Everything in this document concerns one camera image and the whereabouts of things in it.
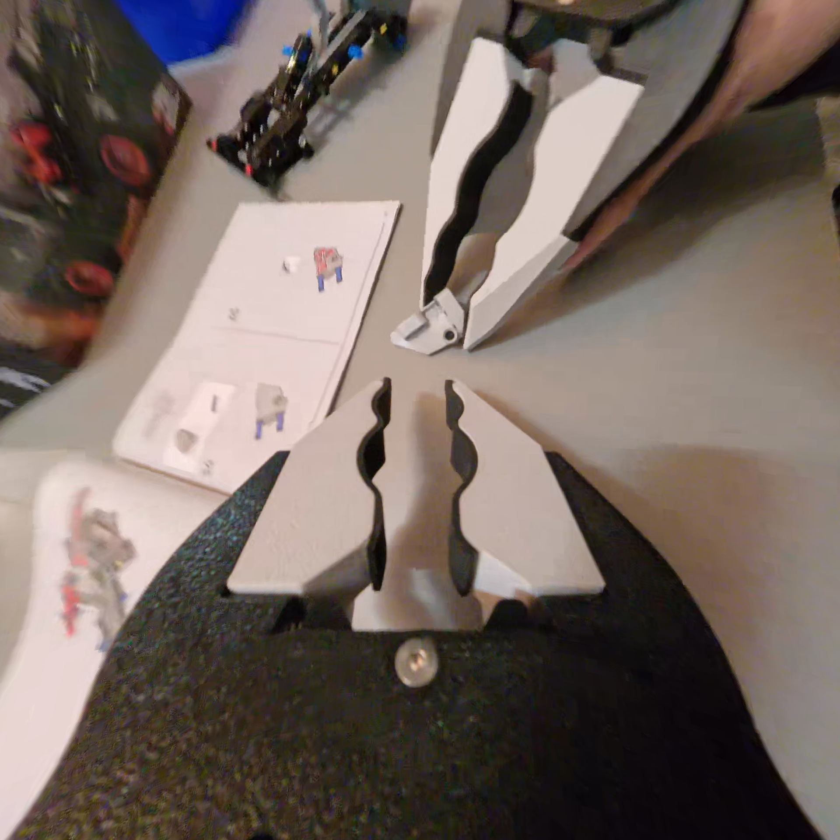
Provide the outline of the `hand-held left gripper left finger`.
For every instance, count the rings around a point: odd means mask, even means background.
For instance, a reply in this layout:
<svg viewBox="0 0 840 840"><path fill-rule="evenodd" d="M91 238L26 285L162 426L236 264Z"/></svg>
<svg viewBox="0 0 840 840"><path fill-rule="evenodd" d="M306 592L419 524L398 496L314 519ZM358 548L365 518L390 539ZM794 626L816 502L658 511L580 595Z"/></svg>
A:
<svg viewBox="0 0 840 840"><path fill-rule="evenodd" d="M382 588L382 494L392 380L368 384L295 443L227 588L237 595L354 599Z"/></svg>

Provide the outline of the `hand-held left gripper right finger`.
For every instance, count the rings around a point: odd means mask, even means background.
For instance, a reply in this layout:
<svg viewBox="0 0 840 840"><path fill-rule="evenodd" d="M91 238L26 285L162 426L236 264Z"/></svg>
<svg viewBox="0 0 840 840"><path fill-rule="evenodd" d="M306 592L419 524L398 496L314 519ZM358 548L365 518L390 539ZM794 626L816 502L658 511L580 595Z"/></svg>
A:
<svg viewBox="0 0 840 840"><path fill-rule="evenodd" d="M456 591L513 599L597 595L605 581L548 454L463 382L445 383L460 479L448 533Z"/></svg>

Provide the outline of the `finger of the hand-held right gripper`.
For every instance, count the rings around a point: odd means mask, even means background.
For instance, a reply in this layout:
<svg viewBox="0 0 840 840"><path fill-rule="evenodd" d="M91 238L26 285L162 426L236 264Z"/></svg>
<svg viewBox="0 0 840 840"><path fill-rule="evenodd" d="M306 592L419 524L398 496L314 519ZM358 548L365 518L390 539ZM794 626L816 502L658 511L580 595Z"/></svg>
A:
<svg viewBox="0 0 840 840"><path fill-rule="evenodd" d="M553 58L555 99L533 146L528 196L470 300L467 351L498 331L576 250L564 229L644 92L601 73L583 44L556 43Z"/></svg>
<svg viewBox="0 0 840 840"><path fill-rule="evenodd" d="M490 178L526 129L532 88L542 80L501 42L471 41L429 172L421 308L448 285Z"/></svg>

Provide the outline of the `grey toy brick piece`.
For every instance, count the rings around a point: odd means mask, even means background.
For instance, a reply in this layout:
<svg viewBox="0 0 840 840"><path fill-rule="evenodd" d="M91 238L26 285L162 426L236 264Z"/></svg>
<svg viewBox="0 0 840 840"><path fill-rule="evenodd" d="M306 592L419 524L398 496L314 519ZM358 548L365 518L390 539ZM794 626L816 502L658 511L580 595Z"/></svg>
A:
<svg viewBox="0 0 840 840"><path fill-rule="evenodd" d="M400 323L391 333L391 342L400 349L434 355L462 342L466 322L467 310L455 294L445 288L420 311Z"/></svg>

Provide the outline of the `grey desk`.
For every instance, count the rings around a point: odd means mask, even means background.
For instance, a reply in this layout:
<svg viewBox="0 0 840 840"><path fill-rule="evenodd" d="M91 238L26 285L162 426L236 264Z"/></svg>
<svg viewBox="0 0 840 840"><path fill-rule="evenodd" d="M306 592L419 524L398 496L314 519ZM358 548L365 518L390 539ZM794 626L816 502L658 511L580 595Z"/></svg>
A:
<svg viewBox="0 0 840 840"><path fill-rule="evenodd" d="M295 444L270 456L143 592L10 838L838 838L838 243L818 121L741 117L488 343L400 350L438 138L471 41L507 13L419 2L406 57L355 63L353 108L282 202L191 119L92 360L13 423L32 450L117 461L239 205L398 202L324 418L392 380L384 580L354 599L227 588ZM603 592L456 591L447 380L548 454Z"/></svg>

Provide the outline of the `person's right hand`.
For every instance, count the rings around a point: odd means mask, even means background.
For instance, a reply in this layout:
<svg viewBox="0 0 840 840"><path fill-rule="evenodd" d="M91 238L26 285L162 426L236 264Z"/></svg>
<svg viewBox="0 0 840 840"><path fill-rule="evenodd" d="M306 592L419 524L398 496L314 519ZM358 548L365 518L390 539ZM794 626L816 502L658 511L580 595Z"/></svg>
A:
<svg viewBox="0 0 840 840"><path fill-rule="evenodd" d="M787 88L838 43L838 1L751 2L717 89L694 122L607 204L560 269L566 279L632 216L643 198L693 146Z"/></svg>

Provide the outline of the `black toy vehicle chassis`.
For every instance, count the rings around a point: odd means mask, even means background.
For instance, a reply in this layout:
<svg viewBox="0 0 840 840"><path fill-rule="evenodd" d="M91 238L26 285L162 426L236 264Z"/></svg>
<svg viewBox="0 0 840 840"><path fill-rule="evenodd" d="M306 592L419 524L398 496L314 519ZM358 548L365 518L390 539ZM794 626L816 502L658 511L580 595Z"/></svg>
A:
<svg viewBox="0 0 840 840"><path fill-rule="evenodd" d="M271 82L255 92L227 132L206 147L229 167L274 193L283 176L314 149L306 136L310 112L370 43L402 52L410 1L345 1L332 12L311 2L317 27L283 49L284 61Z"/></svg>

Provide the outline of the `toy building instruction booklet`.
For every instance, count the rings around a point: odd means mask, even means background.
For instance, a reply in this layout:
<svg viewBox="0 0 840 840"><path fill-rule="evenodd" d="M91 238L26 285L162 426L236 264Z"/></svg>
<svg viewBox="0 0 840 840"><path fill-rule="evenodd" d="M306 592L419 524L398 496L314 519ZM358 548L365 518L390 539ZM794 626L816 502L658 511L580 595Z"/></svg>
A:
<svg viewBox="0 0 840 840"><path fill-rule="evenodd" d="M2 453L2 838L45 787L165 562L326 417L399 210L239 205L119 426L117 461Z"/></svg>

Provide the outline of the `blue plastic bin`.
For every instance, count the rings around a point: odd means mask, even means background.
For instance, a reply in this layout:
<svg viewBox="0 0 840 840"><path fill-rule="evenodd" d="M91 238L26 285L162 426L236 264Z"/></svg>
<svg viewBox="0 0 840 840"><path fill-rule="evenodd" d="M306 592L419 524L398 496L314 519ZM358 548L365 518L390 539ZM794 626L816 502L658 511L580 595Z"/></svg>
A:
<svg viewBox="0 0 840 840"><path fill-rule="evenodd" d="M117 1L166 65L210 56L234 39L250 1Z"/></svg>

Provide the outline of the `black toy set box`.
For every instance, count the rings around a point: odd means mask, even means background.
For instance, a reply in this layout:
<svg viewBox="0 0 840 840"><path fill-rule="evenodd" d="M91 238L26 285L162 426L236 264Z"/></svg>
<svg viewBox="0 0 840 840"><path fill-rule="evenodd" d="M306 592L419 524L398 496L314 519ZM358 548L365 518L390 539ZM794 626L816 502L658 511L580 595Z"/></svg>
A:
<svg viewBox="0 0 840 840"><path fill-rule="evenodd" d="M116 2L1 2L1 418L74 371L192 103Z"/></svg>

